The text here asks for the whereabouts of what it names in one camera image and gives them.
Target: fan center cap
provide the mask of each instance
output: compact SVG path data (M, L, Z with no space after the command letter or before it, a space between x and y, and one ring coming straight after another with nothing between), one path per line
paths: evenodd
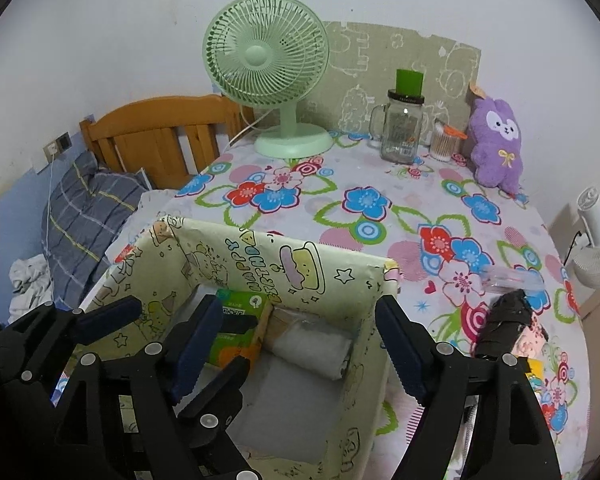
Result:
M244 59L251 66L261 66L268 58L267 49L261 45L251 45L244 51Z

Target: black cable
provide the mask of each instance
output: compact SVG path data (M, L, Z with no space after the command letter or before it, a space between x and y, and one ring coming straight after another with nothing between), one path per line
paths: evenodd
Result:
M573 251L573 247L576 245L576 240L579 236L582 236L582 231L578 231L576 234L573 235L573 240L571 240L571 245L569 246L569 252L567 253L567 257L562 262L564 266L566 266L567 262L569 261L569 256L571 256L571 251Z

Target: black lid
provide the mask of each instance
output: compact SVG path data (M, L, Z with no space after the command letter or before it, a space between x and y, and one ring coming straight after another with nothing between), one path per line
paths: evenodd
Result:
M394 99L395 101L401 101L403 103L410 103L412 105L421 105L424 103L424 96L422 95L402 95L398 94L395 90L389 90L386 93L386 96L389 99Z

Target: fan stand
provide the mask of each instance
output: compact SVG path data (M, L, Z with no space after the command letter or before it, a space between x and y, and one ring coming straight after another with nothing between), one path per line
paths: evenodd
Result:
M298 123L296 102L280 106L280 126L263 131L255 142L256 151L272 158L305 158L326 152L333 146L327 130L316 124Z

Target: blue wall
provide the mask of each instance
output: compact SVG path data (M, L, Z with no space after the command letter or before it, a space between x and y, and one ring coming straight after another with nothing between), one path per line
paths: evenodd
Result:
M52 189L71 167L71 163L86 150L82 135L75 134L72 146L53 163ZM49 193L51 164L36 174L25 173L10 190L0 197L0 322L9 319L12 286L9 269L17 259L40 254L42 215Z

